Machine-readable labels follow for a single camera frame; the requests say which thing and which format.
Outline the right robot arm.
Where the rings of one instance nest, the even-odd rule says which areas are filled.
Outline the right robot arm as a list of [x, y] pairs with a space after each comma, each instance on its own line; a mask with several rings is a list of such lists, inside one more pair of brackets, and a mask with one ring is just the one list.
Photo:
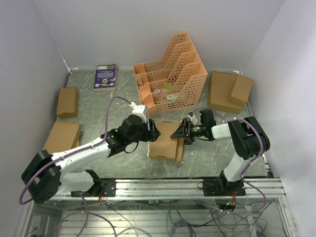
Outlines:
[[242, 194], [242, 176], [248, 167], [271, 147], [265, 131], [254, 117], [234, 119], [216, 124], [213, 111], [203, 108], [199, 112], [200, 124], [193, 113], [189, 113], [171, 134], [171, 138], [183, 138], [186, 145], [191, 145], [195, 138], [204, 137], [206, 141], [231, 138], [235, 154], [229, 165], [221, 171], [215, 180], [203, 182], [203, 189], [229, 195], [236, 191]]

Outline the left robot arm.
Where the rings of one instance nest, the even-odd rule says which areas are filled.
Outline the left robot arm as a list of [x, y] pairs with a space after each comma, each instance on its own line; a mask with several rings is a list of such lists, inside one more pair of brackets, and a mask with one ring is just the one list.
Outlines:
[[154, 142], [160, 132], [153, 119], [144, 122], [137, 115], [129, 115], [121, 126], [114, 128], [92, 142], [67, 150], [49, 154], [38, 152], [21, 175], [25, 184], [19, 203], [26, 204], [23, 196], [29, 192], [30, 200], [44, 203], [58, 191], [79, 191], [95, 196], [100, 192], [101, 180], [91, 171], [74, 173], [90, 161], [112, 157], [126, 151], [132, 143]]

